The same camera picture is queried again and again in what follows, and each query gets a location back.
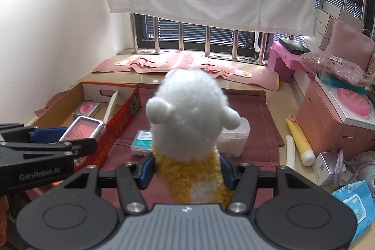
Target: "gray ridged panel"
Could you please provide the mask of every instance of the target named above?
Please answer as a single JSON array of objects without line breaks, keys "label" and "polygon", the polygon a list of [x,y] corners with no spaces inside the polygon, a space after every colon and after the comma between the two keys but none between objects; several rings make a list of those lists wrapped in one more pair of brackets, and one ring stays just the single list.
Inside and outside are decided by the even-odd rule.
[{"label": "gray ridged panel", "polygon": [[245,217],[219,205],[156,205],[147,215],[127,218],[100,250],[273,250]]}]

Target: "pink pillow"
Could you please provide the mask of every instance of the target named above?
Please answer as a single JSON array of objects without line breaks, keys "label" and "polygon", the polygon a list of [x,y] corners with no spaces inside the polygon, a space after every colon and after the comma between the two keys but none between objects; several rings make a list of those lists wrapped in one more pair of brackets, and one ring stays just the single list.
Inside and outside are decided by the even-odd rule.
[{"label": "pink pillow", "polygon": [[357,64],[367,71],[375,42],[341,20],[333,24],[331,41],[326,48],[328,56],[334,55]]}]

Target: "yellow tube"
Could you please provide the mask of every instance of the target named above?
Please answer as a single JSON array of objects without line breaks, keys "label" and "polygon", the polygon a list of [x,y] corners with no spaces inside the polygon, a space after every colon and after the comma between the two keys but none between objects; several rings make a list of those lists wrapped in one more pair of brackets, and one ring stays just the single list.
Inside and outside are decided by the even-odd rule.
[{"label": "yellow tube", "polygon": [[294,142],[296,143],[298,152],[302,160],[302,164],[304,166],[312,165],[315,162],[315,155],[302,129],[298,125],[297,120],[295,120],[292,116],[289,116],[289,118],[285,119],[293,136]]}]

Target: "yellow fuzzy body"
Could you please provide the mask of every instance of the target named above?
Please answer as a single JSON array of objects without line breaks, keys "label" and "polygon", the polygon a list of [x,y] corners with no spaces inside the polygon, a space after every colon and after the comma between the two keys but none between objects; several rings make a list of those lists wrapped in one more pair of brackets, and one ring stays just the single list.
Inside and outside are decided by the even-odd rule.
[{"label": "yellow fuzzy body", "polygon": [[[228,190],[224,184],[217,149],[214,149],[203,161],[187,163],[167,158],[159,154],[155,148],[153,148],[153,154],[156,173],[167,184],[175,203],[220,203],[223,208],[227,205],[233,192]],[[196,188],[199,183],[204,184],[207,181],[213,186],[212,198],[205,202],[194,199],[192,189]]]}]

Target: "silver bolt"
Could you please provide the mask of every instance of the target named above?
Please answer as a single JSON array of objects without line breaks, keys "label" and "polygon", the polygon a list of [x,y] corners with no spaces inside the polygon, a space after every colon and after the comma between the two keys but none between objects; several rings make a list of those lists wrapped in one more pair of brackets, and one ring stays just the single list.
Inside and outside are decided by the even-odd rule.
[{"label": "silver bolt", "polygon": [[126,205],[126,209],[129,211],[129,212],[132,212],[132,213],[139,213],[139,212],[142,212],[144,210],[145,206],[143,203],[140,203],[140,202],[131,202],[131,203],[128,203]]},{"label": "silver bolt", "polygon": [[229,205],[229,210],[234,213],[241,213],[247,209],[247,206],[243,202],[232,202]]}]

